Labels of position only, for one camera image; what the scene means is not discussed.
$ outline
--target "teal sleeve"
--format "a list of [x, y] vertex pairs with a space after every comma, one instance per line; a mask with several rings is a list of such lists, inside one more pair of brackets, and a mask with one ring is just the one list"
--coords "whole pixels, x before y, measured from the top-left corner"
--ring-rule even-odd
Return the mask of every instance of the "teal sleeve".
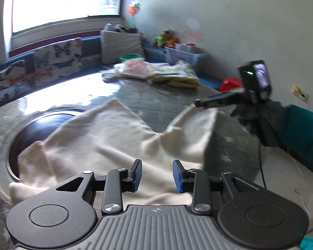
[[313, 164], [313, 112], [291, 105], [278, 133], [283, 144]]
[[313, 238], [304, 237], [300, 247], [302, 250], [313, 250]]

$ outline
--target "teddy bear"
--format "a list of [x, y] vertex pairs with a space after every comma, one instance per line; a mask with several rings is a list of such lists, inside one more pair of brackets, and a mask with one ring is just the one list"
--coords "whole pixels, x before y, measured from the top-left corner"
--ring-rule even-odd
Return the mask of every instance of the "teddy bear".
[[151, 44], [159, 48], [163, 48], [164, 46], [174, 48], [175, 43], [179, 43], [179, 39], [174, 36], [174, 32], [170, 29], [164, 30], [161, 32], [160, 36], [157, 36]]

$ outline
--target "beige cloth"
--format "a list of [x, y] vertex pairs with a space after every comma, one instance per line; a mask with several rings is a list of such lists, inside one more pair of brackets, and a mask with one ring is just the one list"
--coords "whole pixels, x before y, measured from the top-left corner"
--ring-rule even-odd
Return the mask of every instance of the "beige cloth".
[[[163, 133], [156, 133], [129, 108], [112, 98], [102, 106], [66, 122], [45, 141], [36, 141], [18, 158], [20, 183], [11, 183], [17, 204], [59, 182], [92, 170], [96, 176], [111, 169], [129, 168], [143, 161], [143, 176], [136, 193], [124, 193], [128, 204], [190, 204], [190, 194], [176, 191], [172, 162], [201, 168], [205, 147], [217, 117], [216, 109], [187, 107]], [[95, 199], [101, 207], [103, 192]]]

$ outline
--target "window sill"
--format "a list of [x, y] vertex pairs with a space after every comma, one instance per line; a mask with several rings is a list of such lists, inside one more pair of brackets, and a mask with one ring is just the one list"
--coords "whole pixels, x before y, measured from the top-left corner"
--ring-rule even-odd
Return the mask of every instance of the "window sill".
[[59, 36], [102, 30], [107, 23], [123, 24], [123, 18], [107, 17], [50, 24], [12, 36], [11, 50], [14, 51], [21, 47]]

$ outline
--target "power outlet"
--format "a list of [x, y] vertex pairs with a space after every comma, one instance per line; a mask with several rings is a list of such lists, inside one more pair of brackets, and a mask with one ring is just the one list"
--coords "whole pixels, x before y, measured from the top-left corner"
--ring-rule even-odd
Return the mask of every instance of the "power outlet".
[[309, 94], [307, 94], [304, 90], [302, 90], [301, 88], [295, 85], [292, 87], [291, 93], [295, 95], [296, 97], [300, 98], [304, 102], [307, 102], [309, 98]]

